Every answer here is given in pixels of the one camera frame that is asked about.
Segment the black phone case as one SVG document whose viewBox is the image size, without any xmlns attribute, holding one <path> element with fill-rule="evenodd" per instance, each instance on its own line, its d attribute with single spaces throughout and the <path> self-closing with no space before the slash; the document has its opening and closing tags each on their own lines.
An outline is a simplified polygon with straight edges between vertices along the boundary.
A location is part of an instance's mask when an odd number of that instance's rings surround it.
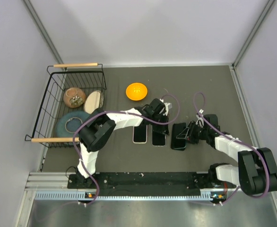
<svg viewBox="0 0 277 227">
<path fill-rule="evenodd" d="M 178 139 L 177 136 L 182 133 L 182 131 L 186 128 L 186 123 L 175 123 L 172 127 L 172 138 L 171 138 L 171 149 L 184 151 L 186 149 L 186 140 Z"/>
</svg>

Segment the teal phone case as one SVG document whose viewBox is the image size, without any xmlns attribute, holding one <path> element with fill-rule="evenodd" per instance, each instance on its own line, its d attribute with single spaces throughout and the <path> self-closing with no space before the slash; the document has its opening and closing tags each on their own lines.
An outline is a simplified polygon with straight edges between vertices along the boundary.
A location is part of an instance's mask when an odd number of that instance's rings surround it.
<svg viewBox="0 0 277 227">
<path fill-rule="evenodd" d="M 184 151 L 186 147 L 173 147 L 173 150 Z"/>
</svg>

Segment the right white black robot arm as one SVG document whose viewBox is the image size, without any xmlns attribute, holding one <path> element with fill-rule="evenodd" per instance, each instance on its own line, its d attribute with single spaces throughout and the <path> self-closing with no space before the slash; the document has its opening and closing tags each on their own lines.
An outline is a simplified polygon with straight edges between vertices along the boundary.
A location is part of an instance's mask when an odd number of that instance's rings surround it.
<svg viewBox="0 0 277 227">
<path fill-rule="evenodd" d="M 204 140 L 237 162 L 238 166 L 213 164 L 208 171 L 211 186 L 219 187 L 229 182 L 249 196 L 277 191 L 277 165 L 272 151 L 247 146 L 231 134 L 222 132 L 215 114 L 198 116 L 189 124 L 181 123 L 180 128 L 173 132 L 175 141 L 198 144 Z"/>
</svg>

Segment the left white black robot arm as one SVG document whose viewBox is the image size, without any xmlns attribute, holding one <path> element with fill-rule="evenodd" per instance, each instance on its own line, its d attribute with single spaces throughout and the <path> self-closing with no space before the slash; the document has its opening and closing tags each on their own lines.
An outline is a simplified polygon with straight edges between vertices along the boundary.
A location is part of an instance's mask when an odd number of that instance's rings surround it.
<svg viewBox="0 0 277 227">
<path fill-rule="evenodd" d="M 114 130 L 151 124 L 156 133 L 168 135 L 170 108 L 171 103 L 155 98 L 148 105 L 127 111 L 109 112 L 101 108 L 95 109 L 86 119 L 88 123 L 78 132 L 81 154 L 77 166 L 78 182 L 86 188 L 93 185 L 98 152 L 105 146 Z"/>
</svg>

